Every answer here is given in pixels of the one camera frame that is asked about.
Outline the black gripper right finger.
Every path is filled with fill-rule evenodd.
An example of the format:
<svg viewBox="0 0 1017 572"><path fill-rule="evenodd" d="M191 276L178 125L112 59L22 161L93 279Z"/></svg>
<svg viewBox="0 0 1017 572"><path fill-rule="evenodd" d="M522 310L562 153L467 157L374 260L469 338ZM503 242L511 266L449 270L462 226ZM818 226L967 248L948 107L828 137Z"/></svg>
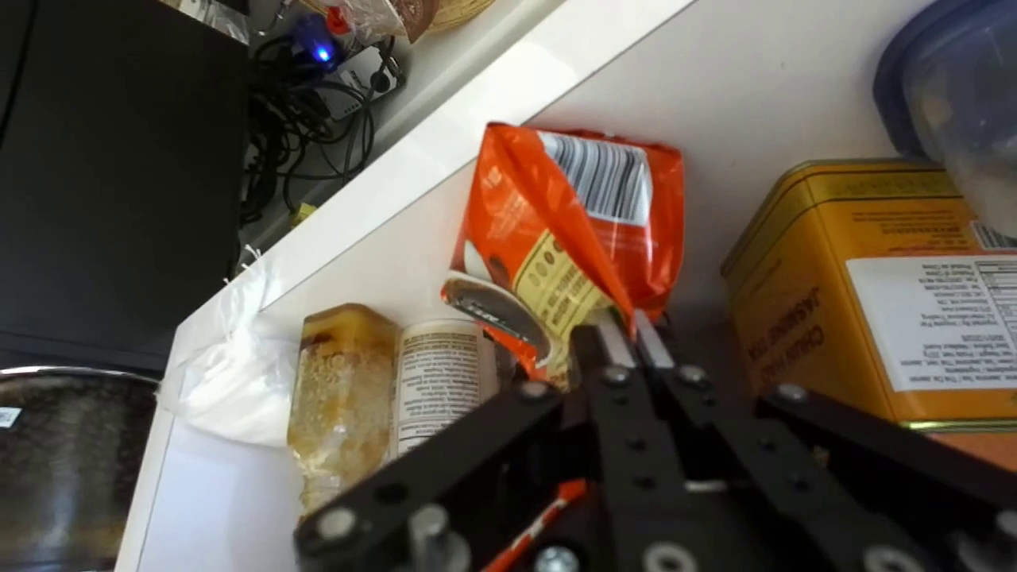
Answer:
<svg viewBox="0 0 1017 572"><path fill-rule="evenodd" d="M637 325L637 346L639 346L643 359L656 368L670 368L674 356L670 356L666 345L661 339L658 327L651 325L651 317L645 313L639 313L631 317L631 325Z"/></svg>

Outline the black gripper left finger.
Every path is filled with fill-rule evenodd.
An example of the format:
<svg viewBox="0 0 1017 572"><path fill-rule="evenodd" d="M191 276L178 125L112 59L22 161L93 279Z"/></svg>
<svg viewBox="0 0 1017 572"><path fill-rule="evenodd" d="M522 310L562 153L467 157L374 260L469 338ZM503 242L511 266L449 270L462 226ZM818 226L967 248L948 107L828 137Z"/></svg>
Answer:
<svg viewBox="0 0 1017 572"><path fill-rule="evenodd" d="M571 332L571 350L586 365L631 368L631 350L618 320L594 320Z"/></svg>

